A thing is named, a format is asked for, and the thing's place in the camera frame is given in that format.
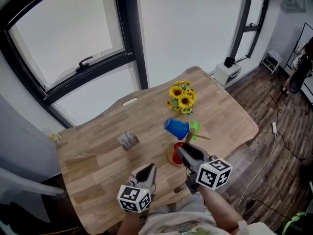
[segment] blue cup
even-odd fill
[[[184,123],[171,117],[166,120],[164,129],[172,133],[178,140],[182,140],[189,131],[189,123]]]

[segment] wooden stick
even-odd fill
[[[208,137],[201,136],[201,135],[198,135],[198,134],[194,134],[193,136],[198,137],[198,138],[201,138],[201,139],[211,140],[211,139],[210,139],[210,138],[208,138]]]
[[[195,131],[196,131],[195,128],[189,129],[188,134],[187,134],[186,139],[185,139],[185,143],[189,143],[191,141],[192,136],[195,134]]]

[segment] person's arm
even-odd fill
[[[138,235],[142,227],[139,218],[140,213],[127,211],[117,235]]]
[[[244,219],[216,191],[199,186],[199,192],[205,200],[205,205],[211,212],[217,226],[234,235],[238,232],[238,221]]]

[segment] green leaf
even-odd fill
[[[171,103],[173,105],[174,108],[177,108],[178,107],[178,99],[177,98],[174,98],[171,100]]]

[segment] white cable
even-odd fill
[[[269,158],[271,157],[271,155],[272,155],[272,153],[273,153],[273,150],[274,150],[274,147],[275,147],[275,142],[276,142],[276,133],[274,133],[274,134],[275,134],[275,139],[274,139],[273,149],[272,149],[272,151],[271,151],[271,153],[270,153],[268,159],[266,160],[266,162],[265,162],[264,165],[262,166],[262,168],[261,168],[261,169],[259,170],[259,172],[255,175],[255,177],[250,181],[250,183],[249,183],[248,186],[246,187],[244,193],[241,195],[241,198],[240,198],[240,200],[239,200],[239,203],[238,203],[238,206],[237,206],[237,208],[236,208],[236,211],[238,211],[238,207],[239,207],[239,205],[240,205],[240,202],[241,202],[241,200],[242,200],[242,198],[243,198],[243,196],[244,196],[246,190],[248,189],[249,185],[250,185],[250,184],[252,183],[252,181],[259,175],[260,171],[264,168],[264,166],[265,166],[266,163],[269,161]]]

